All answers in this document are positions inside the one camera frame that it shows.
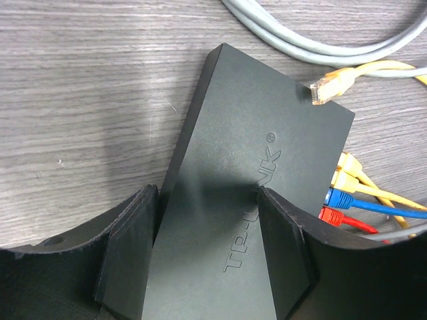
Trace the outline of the black network switch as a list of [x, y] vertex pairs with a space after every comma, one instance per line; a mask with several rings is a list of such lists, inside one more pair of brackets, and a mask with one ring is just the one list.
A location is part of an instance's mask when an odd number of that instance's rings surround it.
[[274, 319], [258, 205], [317, 215], [354, 114], [242, 51], [205, 60], [160, 195], [144, 319]]

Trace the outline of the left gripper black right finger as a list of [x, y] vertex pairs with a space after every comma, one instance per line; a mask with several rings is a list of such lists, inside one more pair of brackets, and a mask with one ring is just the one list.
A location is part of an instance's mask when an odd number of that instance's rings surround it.
[[258, 193], [278, 319], [425, 319], [426, 235], [384, 244]]

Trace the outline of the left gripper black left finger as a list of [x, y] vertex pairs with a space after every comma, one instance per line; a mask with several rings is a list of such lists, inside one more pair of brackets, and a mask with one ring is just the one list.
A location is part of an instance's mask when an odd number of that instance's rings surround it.
[[2, 319], [140, 319], [158, 190], [38, 245], [1, 250]]

